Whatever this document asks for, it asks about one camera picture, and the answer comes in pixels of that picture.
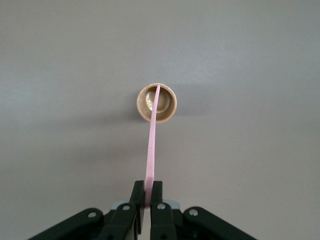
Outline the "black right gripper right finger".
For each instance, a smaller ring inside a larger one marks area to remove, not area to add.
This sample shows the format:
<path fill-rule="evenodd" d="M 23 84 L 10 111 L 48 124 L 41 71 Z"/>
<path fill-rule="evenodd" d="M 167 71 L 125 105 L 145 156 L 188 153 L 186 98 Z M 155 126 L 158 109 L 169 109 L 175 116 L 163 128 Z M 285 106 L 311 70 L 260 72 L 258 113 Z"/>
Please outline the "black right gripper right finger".
<path fill-rule="evenodd" d="M 184 212 L 163 200 L 163 182 L 152 186 L 151 240 L 254 240 L 255 238 L 206 209 L 193 206 Z"/>

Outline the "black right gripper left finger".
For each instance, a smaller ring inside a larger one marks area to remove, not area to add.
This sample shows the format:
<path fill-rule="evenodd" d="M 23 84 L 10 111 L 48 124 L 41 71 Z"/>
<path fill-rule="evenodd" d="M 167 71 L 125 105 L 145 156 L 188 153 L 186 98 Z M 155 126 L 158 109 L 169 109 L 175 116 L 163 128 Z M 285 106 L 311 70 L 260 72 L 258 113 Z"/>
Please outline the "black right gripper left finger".
<path fill-rule="evenodd" d="M 32 240 L 136 240 L 142 230 L 145 186 L 134 183 L 130 199 L 103 214 L 87 208 L 31 237 Z"/>

